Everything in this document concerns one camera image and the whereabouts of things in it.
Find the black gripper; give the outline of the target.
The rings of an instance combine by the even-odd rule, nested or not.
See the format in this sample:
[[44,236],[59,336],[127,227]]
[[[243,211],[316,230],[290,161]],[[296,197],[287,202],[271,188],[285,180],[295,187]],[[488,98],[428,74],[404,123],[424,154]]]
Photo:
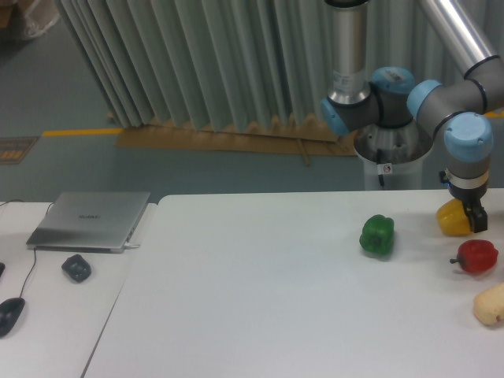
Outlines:
[[462,202],[470,230],[473,233],[485,232],[488,228],[488,217],[481,204],[481,199],[487,192],[487,182],[470,189],[459,187],[454,182],[450,182],[448,190],[454,198]]

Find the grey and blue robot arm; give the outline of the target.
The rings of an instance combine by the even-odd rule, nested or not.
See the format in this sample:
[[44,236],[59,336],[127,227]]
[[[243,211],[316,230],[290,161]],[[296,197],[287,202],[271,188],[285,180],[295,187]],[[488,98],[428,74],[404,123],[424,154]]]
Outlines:
[[503,61],[458,1],[420,1],[419,6],[448,49],[463,81],[444,86],[425,80],[397,91],[365,79],[368,3],[327,1],[332,17],[332,87],[321,112],[337,135],[375,124],[400,128],[414,120],[434,139],[443,134],[447,183],[472,232],[487,230],[481,199],[487,191],[493,147],[485,113],[503,106]]

